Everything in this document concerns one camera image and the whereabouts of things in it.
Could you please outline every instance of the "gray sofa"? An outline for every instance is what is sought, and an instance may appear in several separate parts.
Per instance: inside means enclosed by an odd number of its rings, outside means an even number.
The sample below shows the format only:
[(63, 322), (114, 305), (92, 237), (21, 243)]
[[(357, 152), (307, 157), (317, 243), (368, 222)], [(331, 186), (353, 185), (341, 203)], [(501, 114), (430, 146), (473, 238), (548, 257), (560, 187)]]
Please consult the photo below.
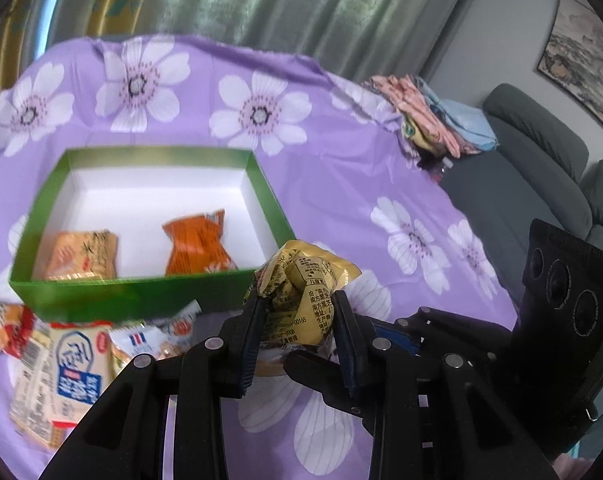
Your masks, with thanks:
[[(483, 109), (497, 150), (455, 162), (441, 187), (469, 218), (517, 305), (534, 218), (603, 250), (603, 160), (582, 178), (589, 156), (584, 141), (512, 85), (495, 88)], [(603, 389), (595, 402), (603, 414)]]

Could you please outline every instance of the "yellow snack package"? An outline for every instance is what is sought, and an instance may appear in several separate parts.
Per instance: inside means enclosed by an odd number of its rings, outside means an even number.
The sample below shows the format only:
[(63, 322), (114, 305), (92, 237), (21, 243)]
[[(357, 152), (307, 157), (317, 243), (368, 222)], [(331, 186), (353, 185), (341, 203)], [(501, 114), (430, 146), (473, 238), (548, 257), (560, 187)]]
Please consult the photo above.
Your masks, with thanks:
[(117, 236), (110, 231), (60, 232), (44, 279), (112, 280), (116, 250)]
[(24, 347), (10, 418), (20, 431), (50, 449), (59, 449), (65, 430), (55, 428), (52, 414), (50, 338), (35, 330)]
[(259, 295), (272, 296), (257, 375), (282, 375), (287, 352), (303, 347), (329, 352), (330, 295), (361, 274), (357, 266), (301, 240), (287, 242), (256, 276)]

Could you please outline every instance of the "snack package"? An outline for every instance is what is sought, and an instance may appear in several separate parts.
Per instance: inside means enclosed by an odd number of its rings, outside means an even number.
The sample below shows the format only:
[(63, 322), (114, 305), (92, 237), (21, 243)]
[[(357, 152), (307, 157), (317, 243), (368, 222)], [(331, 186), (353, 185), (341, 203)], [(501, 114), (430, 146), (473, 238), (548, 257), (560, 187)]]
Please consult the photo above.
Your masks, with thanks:
[(57, 235), (46, 268), (46, 280), (111, 280), (116, 278), (114, 258), (117, 236), (110, 231)]
[(55, 428), (52, 414), (50, 338), (35, 330), (24, 347), (21, 368), (17, 376), (10, 418), (40, 444), (59, 449), (65, 431)]
[(194, 345), (194, 320), (201, 312), (193, 301), (170, 319), (140, 322), (110, 330), (112, 371), (115, 376), (139, 354), (166, 359), (187, 352)]
[(332, 346), (330, 295), (361, 274), (357, 266), (300, 240), (287, 242), (256, 275), (259, 295), (272, 296), (257, 375), (283, 374), (283, 357), (303, 347), (328, 354)]
[(26, 306), (0, 303), (0, 352), (21, 358), (33, 325), (34, 315)]
[(51, 323), (52, 415), (55, 427), (74, 428), (112, 381), (111, 323)]
[(225, 214), (220, 209), (211, 214), (180, 218), (163, 225), (173, 244), (166, 276), (236, 269), (220, 241)]

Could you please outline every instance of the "green curtain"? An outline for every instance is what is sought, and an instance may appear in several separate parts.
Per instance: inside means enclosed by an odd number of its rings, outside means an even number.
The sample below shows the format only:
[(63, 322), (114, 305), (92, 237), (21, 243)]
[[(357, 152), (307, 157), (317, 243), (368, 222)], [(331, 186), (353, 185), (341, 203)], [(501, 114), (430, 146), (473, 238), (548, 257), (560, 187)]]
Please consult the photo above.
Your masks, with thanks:
[[(19, 72), (34, 59), (42, 0), (24, 33)], [(79, 36), (201, 34), (261, 50), (297, 52), (360, 81), (418, 73), (457, 0), (56, 0), (48, 46)]]

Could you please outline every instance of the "pink cloth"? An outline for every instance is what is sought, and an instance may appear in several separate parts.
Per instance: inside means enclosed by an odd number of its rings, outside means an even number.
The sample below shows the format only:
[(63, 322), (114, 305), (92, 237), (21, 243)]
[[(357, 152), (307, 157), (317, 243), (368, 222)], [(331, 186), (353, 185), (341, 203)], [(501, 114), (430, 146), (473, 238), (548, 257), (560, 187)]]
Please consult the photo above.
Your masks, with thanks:
[(434, 142), (443, 144), (448, 152), (459, 158), (461, 147), (458, 136), (443, 124), (426, 104), (424, 96), (417, 89), (408, 75), (397, 79), (393, 75), (374, 75), (372, 78), (376, 88), (395, 106), (395, 108), (409, 115)]
[(552, 468), (560, 480), (579, 480), (592, 463), (593, 460), (572, 458), (564, 453), (553, 462)]

